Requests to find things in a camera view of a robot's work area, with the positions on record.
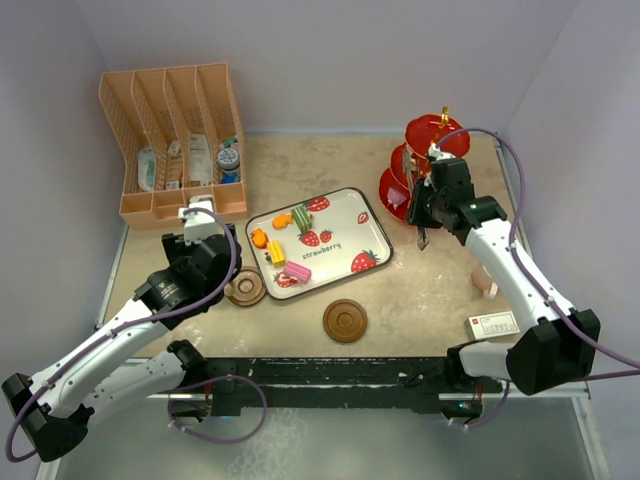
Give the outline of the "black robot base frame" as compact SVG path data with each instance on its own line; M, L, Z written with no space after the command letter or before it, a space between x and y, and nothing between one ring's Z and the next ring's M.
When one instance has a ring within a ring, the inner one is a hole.
M186 374L181 382L203 393L211 388L213 416L237 416L244 408L403 409L418 414L477 418L481 393L500 393L486 377L464 379L446 373L443 357L232 358L205 357L189 341L173 341Z

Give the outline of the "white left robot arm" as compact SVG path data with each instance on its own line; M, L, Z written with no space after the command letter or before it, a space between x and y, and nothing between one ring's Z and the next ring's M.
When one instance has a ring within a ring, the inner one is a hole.
M142 347L219 303L242 266L242 248L232 224L216 225L213 234L198 243L165 234L162 244L167 267L150 274L101 329L50 367L33 375L15 373L3 382L14 415L5 441L10 462L32 454L43 462L57 460L125 403L202 387L207 361L188 340L172 342L136 367L125 363ZM26 435L32 453L14 453L17 432Z

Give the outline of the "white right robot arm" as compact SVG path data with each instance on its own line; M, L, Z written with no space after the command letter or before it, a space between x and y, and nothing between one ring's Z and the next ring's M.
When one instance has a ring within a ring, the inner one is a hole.
M601 324L577 310L544 277L492 196L475 194L468 165L443 154L429 160L430 174L415 182L406 220L419 228L444 228L467 248L507 299L519 339L475 340L447 351L446 383L467 391L480 377L511 381L526 395L587 377Z

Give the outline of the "purple fuzzy sweet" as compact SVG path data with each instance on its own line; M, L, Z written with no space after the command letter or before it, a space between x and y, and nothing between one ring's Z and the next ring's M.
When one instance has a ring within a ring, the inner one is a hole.
M395 188L389 188L386 194L386 200L389 206L392 206L394 210L397 210L406 202L407 197L403 192Z

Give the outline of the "metal serving tongs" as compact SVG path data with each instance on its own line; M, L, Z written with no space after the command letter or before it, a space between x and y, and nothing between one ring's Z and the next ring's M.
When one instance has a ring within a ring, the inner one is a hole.
M417 231L417 247L420 251L423 251L430 242L427 228L422 225L420 215L418 214L418 200L420 193L419 186L419 164L415 160L416 170L412 175L407 175L407 187L409 189L409 204L407 207L407 213L405 215L405 221L408 225L414 226Z

